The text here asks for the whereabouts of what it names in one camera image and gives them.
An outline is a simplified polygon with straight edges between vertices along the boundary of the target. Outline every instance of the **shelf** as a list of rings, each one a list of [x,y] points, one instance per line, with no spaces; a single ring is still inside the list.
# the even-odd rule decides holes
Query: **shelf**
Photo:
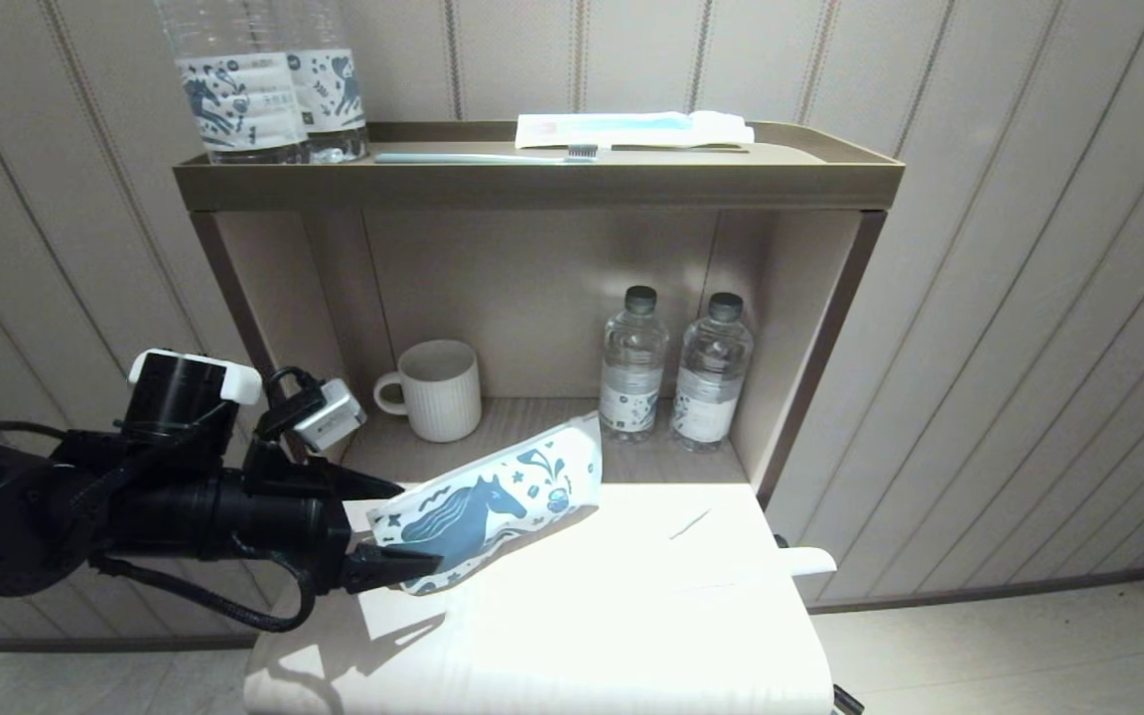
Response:
[[[731,149],[607,150],[591,164],[559,166],[210,166],[176,167],[191,212],[358,208],[889,208],[903,164],[812,128],[750,122],[756,144]],[[370,125],[373,153],[527,154],[514,122]]]
[[[423,442],[404,418],[376,412],[356,432],[342,464],[396,483],[423,483],[597,407],[598,399],[485,399],[476,431],[448,444]],[[662,429],[668,426],[668,408],[670,402],[662,402],[661,422],[648,442],[604,440],[605,483],[746,483],[730,440],[718,452],[691,454],[668,439]]]

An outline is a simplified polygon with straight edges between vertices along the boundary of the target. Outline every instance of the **wooden shelf unit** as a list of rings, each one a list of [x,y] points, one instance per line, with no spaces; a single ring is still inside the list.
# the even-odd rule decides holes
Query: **wooden shelf unit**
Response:
[[[516,151],[511,122],[372,127],[375,153],[563,154]],[[255,367],[344,375],[366,403],[345,464],[427,479],[594,411],[603,323],[633,284],[659,291],[668,397],[681,331],[730,289],[757,342],[730,443],[691,455],[665,422],[638,447],[605,447],[606,478],[748,480],[765,501],[903,164],[804,127],[754,127],[744,149],[612,150],[567,166],[199,159],[176,177]],[[418,440],[368,398],[395,357],[437,337],[476,349],[485,392],[479,430],[451,445]]]

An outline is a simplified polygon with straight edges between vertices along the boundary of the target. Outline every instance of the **wall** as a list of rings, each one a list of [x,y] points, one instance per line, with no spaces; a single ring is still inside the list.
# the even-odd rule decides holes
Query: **wall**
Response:
[[[724,109],[907,162],[768,511],[840,558],[811,601],[1144,566],[1144,0],[345,10],[372,118]],[[108,426],[150,344],[246,359],[169,175],[197,151],[151,3],[0,0],[0,418]],[[0,637],[232,633],[86,573],[0,599]]]

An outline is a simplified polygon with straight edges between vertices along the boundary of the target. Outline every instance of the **white mug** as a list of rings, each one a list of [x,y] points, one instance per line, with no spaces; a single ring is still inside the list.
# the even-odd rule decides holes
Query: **white mug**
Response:
[[[408,415],[410,427],[427,442],[454,442],[479,426],[479,360],[469,344],[455,340],[431,340],[414,344],[400,355],[396,372],[373,384],[373,402],[391,415]],[[379,395],[398,384],[404,403]]]

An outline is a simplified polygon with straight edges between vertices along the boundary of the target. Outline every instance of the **toothbrush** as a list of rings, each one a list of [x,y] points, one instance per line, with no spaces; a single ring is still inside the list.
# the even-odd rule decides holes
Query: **toothbrush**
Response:
[[[594,144],[573,144],[567,157],[515,157],[514,154],[422,154],[387,151],[373,158],[375,164],[589,164],[598,154]]]

